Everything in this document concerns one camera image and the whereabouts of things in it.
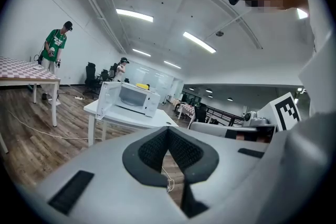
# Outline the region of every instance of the fluorescent light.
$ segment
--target fluorescent light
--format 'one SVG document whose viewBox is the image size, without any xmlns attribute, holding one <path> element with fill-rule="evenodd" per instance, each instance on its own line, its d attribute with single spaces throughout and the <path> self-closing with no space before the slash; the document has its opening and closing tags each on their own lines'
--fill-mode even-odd
<svg viewBox="0 0 336 224">
<path fill-rule="evenodd" d="M 210 47 L 208 44 L 204 43 L 203 41 L 199 40 L 198 38 L 194 37 L 193 35 L 190 35 L 188 32 L 184 32 L 183 36 L 199 44 L 201 47 L 211 52 L 212 54 L 216 52 L 215 49 L 213 49 L 212 47 Z"/>
<path fill-rule="evenodd" d="M 137 69 L 137 70 L 140 71 L 140 72 L 149 74 L 148 72 L 142 71 L 142 70 L 140 70 L 140 69 Z"/>
<path fill-rule="evenodd" d="M 118 8 L 116 9 L 116 11 L 117 11 L 118 14 L 127 15 L 127 16 L 131 16 L 131 17 L 147 20 L 149 22 L 153 22 L 153 17 L 147 16 L 147 15 L 143 15 L 141 13 L 130 12 L 129 10 L 118 9 Z"/>
<path fill-rule="evenodd" d="M 176 68 L 181 69 L 181 67 L 178 67 L 178 66 L 174 65 L 173 63 L 170 63 L 170 62 L 167 62 L 167 61 L 163 61 L 163 62 L 165 62 L 165 63 L 168 64 L 168 65 L 171 65 L 171 66 L 174 66 L 174 67 L 176 67 Z"/>
<path fill-rule="evenodd" d="M 151 56 L 150 54 L 147 54 L 146 52 L 143 52 L 143 51 L 139 51 L 139 50 L 136 50 L 136 49 L 132 49 L 133 51 L 135 51 L 135 52 L 138 52 L 138 53 L 140 53 L 140 54 L 145 54 L 146 56 Z"/>
<path fill-rule="evenodd" d="M 308 13 L 304 12 L 303 10 L 297 8 L 296 11 L 298 12 L 299 19 L 307 18 Z"/>
</svg>

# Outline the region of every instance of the yellow object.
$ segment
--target yellow object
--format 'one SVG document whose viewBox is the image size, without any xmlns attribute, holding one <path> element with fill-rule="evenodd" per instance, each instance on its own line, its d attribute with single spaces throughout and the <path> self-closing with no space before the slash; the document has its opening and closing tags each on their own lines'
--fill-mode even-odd
<svg viewBox="0 0 336 224">
<path fill-rule="evenodd" d="M 140 88 L 142 88 L 142 89 L 145 89 L 145 90 L 148 90 L 148 85 L 146 85 L 146 84 L 141 84 L 141 83 L 137 83 L 137 85 L 136 85 L 137 87 L 140 87 Z"/>
</svg>

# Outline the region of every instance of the white microwave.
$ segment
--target white microwave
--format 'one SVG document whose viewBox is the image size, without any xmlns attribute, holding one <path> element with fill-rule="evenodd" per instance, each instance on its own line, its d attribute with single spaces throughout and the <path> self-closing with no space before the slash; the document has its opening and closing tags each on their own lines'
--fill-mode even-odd
<svg viewBox="0 0 336 224">
<path fill-rule="evenodd" d="M 135 85 L 124 82 L 103 82 L 96 118 L 101 120 L 114 105 L 153 117 L 159 101 L 160 96 L 157 93 Z"/>
</svg>

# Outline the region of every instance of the black cap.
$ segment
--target black cap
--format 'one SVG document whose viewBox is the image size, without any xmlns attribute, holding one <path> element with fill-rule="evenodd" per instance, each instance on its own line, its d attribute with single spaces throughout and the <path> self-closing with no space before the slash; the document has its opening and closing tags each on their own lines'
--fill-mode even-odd
<svg viewBox="0 0 336 224">
<path fill-rule="evenodd" d="M 65 28 L 67 28 L 68 30 L 72 31 L 72 22 L 70 21 L 67 21 L 65 24 L 64 24 Z"/>
<path fill-rule="evenodd" d="M 122 57 L 121 60 L 120 60 L 120 62 L 130 63 L 130 62 L 127 61 L 127 58 L 126 58 L 126 57 Z"/>
</svg>

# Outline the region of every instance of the wooden floor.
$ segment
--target wooden floor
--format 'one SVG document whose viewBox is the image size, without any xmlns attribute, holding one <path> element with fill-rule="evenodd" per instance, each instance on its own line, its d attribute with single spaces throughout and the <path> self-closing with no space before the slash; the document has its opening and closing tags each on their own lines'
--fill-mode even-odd
<svg viewBox="0 0 336 224">
<path fill-rule="evenodd" d="M 85 100 L 76 100 L 68 92 L 79 95 L 83 87 L 61 87 L 57 106 L 57 127 L 51 122 L 51 106 L 41 100 L 41 88 L 37 89 L 37 103 L 33 104 L 32 93 L 28 89 L 0 90 L 0 132 L 9 150 L 2 161 L 13 181 L 27 187 L 34 187 L 52 171 L 66 163 L 81 151 L 88 148 L 87 140 L 64 140 L 36 132 L 15 119 L 18 119 L 39 131 L 63 137 L 87 138 L 88 115 L 83 107 L 93 101 L 92 96 Z M 189 119 L 178 120 L 170 104 L 159 105 L 179 126 L 187 127 Z M 96 138 L 101 137 L 102 124 L 97 121 Z M 132 130 L 109 125 L 107 139 L 127 135 Z M 183 174 L 171 155 L 166 155 L 163 167 L 175 180 L 175 187 L 170 196 L 180 204 L 183 189 Z"/>
</svg>

